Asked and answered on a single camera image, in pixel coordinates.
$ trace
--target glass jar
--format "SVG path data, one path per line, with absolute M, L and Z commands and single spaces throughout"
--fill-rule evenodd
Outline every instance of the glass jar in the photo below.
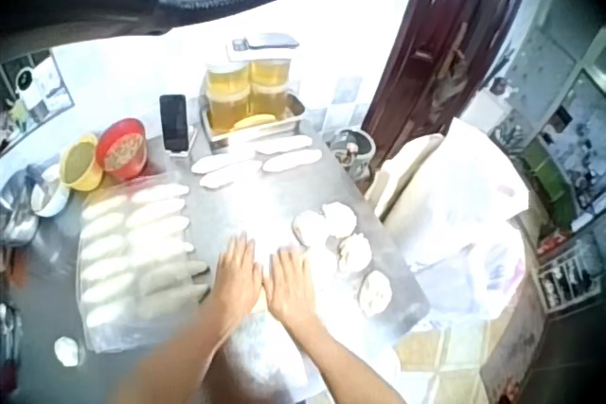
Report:
M 290 59 L 268 59 L 251 62 L 251 80 L 254 84 L 269 86 L 288 82 Z
M 228 132 L 248 116 L 250 87 L 236 94 L 216 94 L 206 91 L 210 104 L 210 124 L 216 132 Z
M 288 92 L 286 85 L 276 87 L 267 87 L 264 85 L 252 84 L 252 93 L 250 96 L 251 114 L 271 114 L 277 119 L 284 116 L 284 109 L 287 106 Z
M 206 90 L 215 95 L 238 94 L 249 88 L 248 61 L 206 65 Z

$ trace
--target smartphone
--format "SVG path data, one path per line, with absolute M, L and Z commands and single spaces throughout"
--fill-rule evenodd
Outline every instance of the smartphone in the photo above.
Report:
M 187 129 L 187 105 L 184 95 L 162 95 L 160 118 L 164 148 L 174 153 L 189 150 Z

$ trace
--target countertop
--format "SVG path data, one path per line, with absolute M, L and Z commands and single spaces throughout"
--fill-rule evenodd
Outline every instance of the countertop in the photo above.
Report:
M 179 181 L 190 186 L 187 215 L 192 241 L 197 256 L 211 265 L 212 273 L 229 237 L 242 230 L 256 240 L 257 260 L 265 263 L 279 246 L 295 244 L 291 223 L 296 215 L 319 210 L 327 202 L 349 205 L 358 217 L 357 232 L 364 233 L 370 242 L 373 259 L 364 272 L 337 275 L 330 291 L 318 294 L 318 311 L 337 340 L 372 363 L 383 348 L 399 340 L 426 314 L 427 302 L 395 244 L 326 145 L 307 122 L 298 128 L 323 151 L 319 162 L 278 174 L 260 173 L 250 181 L 209 191 L 199 187 L 200 176 L 189 169 L 198 159 L 220 150 L 211 150 L 204 132 L 199 132 L 187 158 L 169 157 L 162 138 L 153 138 L 145 173 L 175 171 Z M 84 349 L 75 296 L 84 197 L 73 194 L 58 217 L 42 220 L 34 241 L 21 252 L 28 263 L 27 283 L 11 290 L 24 330 L 14 402 L 105 402 L 119 378 L 150 350 L 143 347 L 97 354 Z M 368 320 L 356 298 L 362 279 L 371 270 L 389 277 L 393 299 L 386 311 Z M 61 336 L 80 343 L 79 366 L 64 368 L 55 357 L 53 345 Z M 248 316 L 217 354 L 202 388 L 202 399 L 211 402 L 235 402 L 238 398 L 245 402 L 296 402 L 316 395 L 325 385 L 282 325 L 269 314 L 259 313 Z

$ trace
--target metal tray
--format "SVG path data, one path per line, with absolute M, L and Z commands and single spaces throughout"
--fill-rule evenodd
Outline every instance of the metal tray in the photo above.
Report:
M 213 147 L 225 147 L 230 144 L 238 142 L 246 142 L 252 139 L 257 139 L 269 134 L 277 132 L 291 132 L 297 129 L 299 121 L 305 116 L 305 106 L 303 103 L 293 94 L 288 94 L 288 105 L 287 108 L 291 111 L 292 115 L 277 120 L 272 123 L 265 123 L 263 125 L 257 125 L 254 127 L 243 128 L 234 132 L 214 132 L 210 127 L 210 111 L 208 108 L 208 100 L 204 98 L 203 108 L 200 110 L 200 117 L 203 125 L 205 126 L 205 133 L 208 141 Z

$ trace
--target stainless steel bowl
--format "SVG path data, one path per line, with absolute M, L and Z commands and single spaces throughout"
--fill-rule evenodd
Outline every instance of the stainless steel bowl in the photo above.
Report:
M 27 173 L 19 170 L 0 190 L 0 244 L 24 246 L 36 234 L 39 219 L 29 204 L 32 188 Z

